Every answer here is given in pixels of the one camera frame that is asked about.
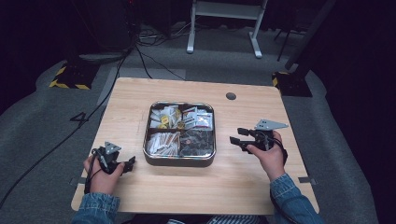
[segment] hand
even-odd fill
[[[85,171],[90,169],[92,156],[90,156],[87,160],[84,161],[84,168]],[[117,181],[119,177],[122,175],[123,167],[125,164],[122,162],[120,163],[113,174],[108,175],[104,171],[101,170],[99,160],[95,159],[93,162],[92,167],[92,174],[93,176],[91,180],[91,189],[90,193],[104,193],[104,194],[113,194],[114,188],[117,185]]]
[[[280,134],[275,131],[273,132],[274,138],[282,142]],[[260,150],[253,145],[248,145],[247,149],[259,158],[262,169],[267,173],[271,182],[285,174],[282,149],[277,144],[274,144],[268,151]]]

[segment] gray carpet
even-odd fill
[[[186,80],[271,86],[271,75],[285,71],[284,64],[298,43],[290,36],[281,62],[277,62],[283,37],[259,32],[262,59],[254,57],[245,28],[237,31],[203,30],[195,38],[195,51],[186,53],[186,35],[156,47],[140,50],[166,65]],[[154,78],[178,79],[150,58],[144,57]],[[45,71],[37,90],[18,101],[0,117],[0,196],[36,161],[49,152],[77,126],[70,118],[90,114],[108,90],[117,63],[100,67],[89,91],[49,88],[63,62]],[[147,77],[134,50],[120,70],[122,77]],[[312,98],[282,97],[313,186],[320,215],[327,223],[377,223],[368,185],[347,142],[335,123],[325,100],[326,91],[312,72],[306,77]],[[11,192],[0,210],[0,223],[68,223],[75,212],[70,203],[74,187],[68,183],[82,171],[96,135],[101,108],[70,139],[53,151]],[[132,214],[119,213],[121,223]]]

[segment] denim jacket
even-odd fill
[[[297,223],[324,223],[316,213],[311,202],[301,194],[288,174],[283,174],[270,184],[272,196],[279,207]],[[289,223],[278,211],[275,211],[277,224]]]
[[[108,194],[85,194],[82,197],[82,202],[77,213],[73,217],[72,224],[114,223],[119,205],[120,198]]]
[[[270,184],[272,195],[279,207],[297,223],[324,223],[315,212],[311,202],[301,194],[288,174],[284,174]],[[82,198],[81,205],[72,223],[114,223],[120,198],[103,193],[89,193]],[[277,224],[289,223],[275,211]],[[214,223],[259,223],[256,216],[215,216],[208,224]]]

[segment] yellow and black tape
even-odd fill
[[[277,76],[279,76],[279,75],[289,75],[289,74],[290,74],[290,73],[287,73],[287,72],[274,72],[274,73],[272,74],[272,80],[273,80],[274,87],[276,87],[277,89],[280,90],[280,88],[279,88],[279,82],[278,82],[278,80],[277,80]]]
[[[67,63],[64,63],[49,86],[66,89],[90,90],[94,75],[95,74],[93,74],[93,76],[82,76],[80,73],[73,72],[73,68],[68,67]]]

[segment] metal tray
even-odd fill
[[[207,113],[212,114],[211,131],[209,130],[186,130],[184,127],[161,128],[150,127],[153,118],[153,111],[162,111],[166,106],[177,108],[181,113],[183,111],[197,108],[204,109]],[[216,132],[215,132],[215,114],[213,107],[202,103],[184,103],[184,102],[156,102],[151,105],[148,115],[148,125],[143,145],[143,153],[146,161],[151,165],[157,166],[184,166],[184,167],[206,167],[209,166],[216,155]],[[150,140],[156,133],[179,133],[177,141],[177,153],[174,155],[161,155],[151,153]]]

